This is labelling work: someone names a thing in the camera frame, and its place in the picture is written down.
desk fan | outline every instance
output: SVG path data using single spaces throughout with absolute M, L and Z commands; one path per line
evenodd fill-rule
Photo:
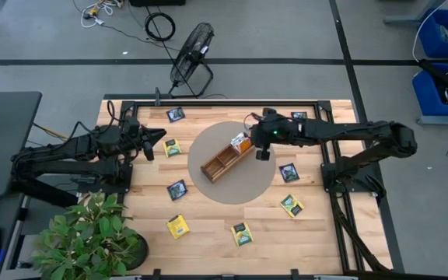
M 170 72 L 170 80 L 172 87 L 169 90 L 171 98 L 188 98 L 199 97 L 207 89 L 208 84 L 214 78 L 214 73 L 205 63 L 205 55 L 208 51 L 208 46 L 214 37 L 214 29 L 210 23 L 199 23 L 191 32 L 190 36 L 184 42 L 176 60 L 173 62 L 172 71 Z M 172 91 L 178 86 L 187 83 L 188 79 L 193 74 L 194 70 L 203 65 L 210 73 L 207 83 L 203 86 L 199 94 L 174 96 Z

blue bin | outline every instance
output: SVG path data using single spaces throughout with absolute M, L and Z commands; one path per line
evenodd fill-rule
M 442 38 L 439 25 L 448 26 L 448 10 L 436 11 L 419 32 L 423 49 L 430 58 L 448 58 L 448 42 Z
M 438 69 L 448 72 L 448 64 L 435 63 Z M 448 105 L 442 103 L 432 76 L 428 72 L 420 72 L 412 79 L 414 91 L 424 116 L 448 116 Z

circular mat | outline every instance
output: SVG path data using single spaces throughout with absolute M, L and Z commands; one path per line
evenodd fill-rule
M 244 132 L 243 123 L 240 122 L 214 124 L 205 129 L 191 145 L 187 161 L 191 179 L 198 190 L 214 201 L 232 205 L 251 201 L 267 190 L 274 178 L 276 159 L 272 147 L 269 149 L 269 161 L 257 160 L 255 151 L 249 152 L 215 183 L 203 174 L 200 167 L 240 132 Z

wooden tabletop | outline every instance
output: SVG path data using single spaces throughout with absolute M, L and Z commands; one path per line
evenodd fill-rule
M 122 101 L 114 100 L 117 112 Z M 331 106 L 335 122 L 355 122 L 350 100 L 331 100 Z M 274 108 L 288 116 L 293 111 L 306 111 L 314 118 L 312 107 Z M 330 200 L 320 175 L 319 146 L 273 145 L 276 165 L 294 163 L 300 180 L 286 184 L 276 169 L 271 186 L 259 198 L 241 205 L 225 205 L 205 197 L 193 185 L 187 171 L 191 143 L 209 126 L 222 121 L 243 122 L 250 112 L 261 114 L 262 107 L 183 107 L 186 118 L 174 123 L 167 119 L 169 109 L 172 107 L 142 107 L 138 112 L 143 125 L 164 128 L 167 134 L 154 147 L 154 161 L 148 162 L 141 153 L 133 162 L 131 191 L 124 203 L 128 207 L 125 215 L 134 220 L 126 223 L 147 239 L 149 257 L 129 274 L 150 275 L 155 268 L 160 268 L 164 275 L 288 275 L 292 268 L 298 268 L 300 274 L 341 273 Z M 98 124 L 109 121 L 104 100 Z M 182 154 L 167 159 L 162 143 L 173 138 L 179 140 Z M 328 147 L 334 161 L 331 145 Z M 343 141 L 340 148 L 344 156 L 351 156 L 362 150 L 362 143 Z M 181 179 L 186 182 L 188 193 L 171 201 L 166 187 Z M 293 219 L 279 204 L 288 194 L 305 206 Z M 391 268 L 375 198 L 369 193 L 350 196 L 359 235 L 380 262 Z M 190 232 L 175 240 L 166 223 L 177 214 L 186 219 Z M 240 222 L 248 223 L 254 241 L 238 247 L 231 226 Z M 351 268 L 355 269 L 349 240 L 345 235 Z

gray floor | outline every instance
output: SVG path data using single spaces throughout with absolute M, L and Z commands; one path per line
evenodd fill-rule
M 76 0 L 80 7 L 90 0 Z M 416 12 L 424 0 L 338 0 L 353 59 L 411 59 L 415 26 L 385 26 L 382 18 Z M 162 7 L 177 23 L 167 43 L 179 47 L 199 22 L 215 28 L 209 58 L 342 57 L 330 6 L 325 0 L 187 0 Z M 146 12 L 134 8 L 144 20 Z M 72 0 L 8 0 L 0 14 L 0 59 L 167 58 L 163 49 L 112 30 L 80 26 Z M 145 38 L 127 9 L 102 19 Z M 422 57 L 418 44 L 417 55 Z M 211 65 L 215 73 L 206 94 L 230 98 L 351 99 L 344 66 Z M 43 93 L 36 122 L 71 131 L 76 120 L 93 126 L 107 93 L 152 93 L 170 87 L 169 65 L 0 66 L 0 91 Z M 357 66 L 370 120 L 396 120 L 415 130 L 418 153 L 381 163 L 397 239 L 410 273 L 448 275 L 448 127 L 415 124 L 420 111 L 411 85 L 416 67 Z M 202 86 L 204 72 L 191 78 Z M 187 93 L 186 88 L 178 89 Z M 30 140 L 53 142 L 41 131 Z

